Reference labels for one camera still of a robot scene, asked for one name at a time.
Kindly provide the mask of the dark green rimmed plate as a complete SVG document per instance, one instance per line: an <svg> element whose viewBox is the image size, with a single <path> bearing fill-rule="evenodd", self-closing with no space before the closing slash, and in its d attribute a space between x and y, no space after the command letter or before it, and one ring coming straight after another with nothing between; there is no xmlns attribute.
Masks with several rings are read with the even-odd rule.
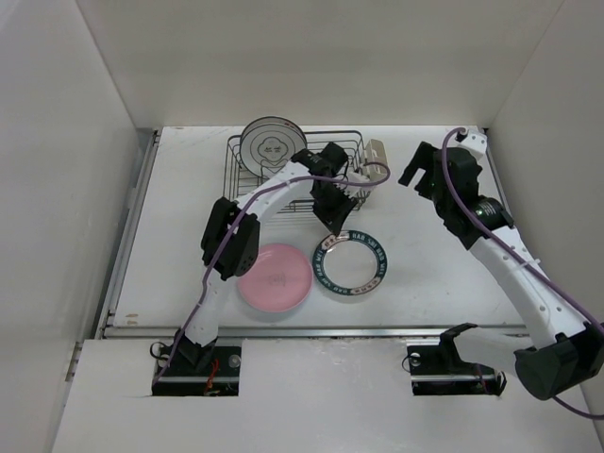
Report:
<svg viewBox="0 0 604 453"><path fill-rule="evenodd" d="M339 296L371 293L388 271L385 248L369 233L349 229L316 245L311 267L317 282Z"/></svg>

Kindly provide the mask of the pink plastic plate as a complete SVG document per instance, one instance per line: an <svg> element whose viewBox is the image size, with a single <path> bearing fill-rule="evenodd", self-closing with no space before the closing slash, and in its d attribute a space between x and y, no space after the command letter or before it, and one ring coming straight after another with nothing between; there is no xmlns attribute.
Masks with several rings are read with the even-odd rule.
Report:
<svg viewBox="0 0 604 453"><path fill-rule="evenodd" d="M312 285L306 253L285 243L262 245L251 270L236 282L239 310L260 323L286 320L299 311Z"/></svg>

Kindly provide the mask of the white flower pattern plate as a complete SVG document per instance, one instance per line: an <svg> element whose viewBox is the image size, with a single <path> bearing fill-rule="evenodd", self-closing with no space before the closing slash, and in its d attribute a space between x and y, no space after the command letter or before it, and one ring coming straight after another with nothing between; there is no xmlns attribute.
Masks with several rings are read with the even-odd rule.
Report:
<svg viewBox="0 0 604 453"><path fill-rule="evenodd" d="M283 117L264 116L243 129L240 158L249 172L270 178L306 147L306 135L298 125Z"/></svg>

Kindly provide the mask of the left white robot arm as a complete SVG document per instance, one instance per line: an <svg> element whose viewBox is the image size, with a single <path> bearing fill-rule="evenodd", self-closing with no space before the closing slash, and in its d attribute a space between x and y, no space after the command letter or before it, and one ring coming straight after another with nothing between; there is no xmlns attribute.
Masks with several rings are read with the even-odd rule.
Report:
<svg viewBox="0 0 604 453"><path fill-rule="evenodd" d="M228 281L245 275L255 264L263 222L308 194L315 217L329 232L341 232L357 205L336 179L347 163L347 154L336 143L328 143L319 153L303 149L257 189L235 201L222 197L214 203L201 240L202 293L173 345L187 372L197 375L209 368L219 309L231 289Z"/></svg>

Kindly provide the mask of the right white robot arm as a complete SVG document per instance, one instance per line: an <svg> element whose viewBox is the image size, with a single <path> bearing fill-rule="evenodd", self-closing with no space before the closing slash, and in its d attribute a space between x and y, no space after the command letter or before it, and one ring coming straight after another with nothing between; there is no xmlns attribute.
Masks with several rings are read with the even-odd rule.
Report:
<svg viewBox="0 0 604 453"><path fill-rule="evenodd" d="M471 153L422 142L399 184L409 185L418 170L424 174L415 190L490 272L528 330L522 340L472 323L452 327L440 336L439 364L451 374L473 364L510 373L539 400L596 376L603 365L603 326L551 288L510 214L496 199L479 194L482 168Z"/></svg>

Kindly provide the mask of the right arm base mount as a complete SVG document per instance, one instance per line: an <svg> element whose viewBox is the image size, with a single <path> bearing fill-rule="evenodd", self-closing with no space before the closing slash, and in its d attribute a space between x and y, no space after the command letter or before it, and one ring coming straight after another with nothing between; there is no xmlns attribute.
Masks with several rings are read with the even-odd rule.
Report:
<svg viewBox="0 0 604 453"><path fill-rule="evenodd" d="M401 367L411 377L414 396L490 395L499 397L507 377L482 364L461 361L440 339L411 340Z"/></svg>

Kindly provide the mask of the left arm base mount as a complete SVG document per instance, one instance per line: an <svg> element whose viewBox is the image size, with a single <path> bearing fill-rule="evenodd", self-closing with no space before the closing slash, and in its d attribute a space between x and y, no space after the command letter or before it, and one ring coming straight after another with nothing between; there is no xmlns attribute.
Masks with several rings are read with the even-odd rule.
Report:
<svg viewBox="0 0 604 453"><path fill-rule="evenodd" d="M153 396L237 396L240 387L243 341L219 339L210 348L210 357L202 368L195 368L179 353L167 364L172 347L164 342L153 342L149 352L156 361L151 383Z"/></svg>

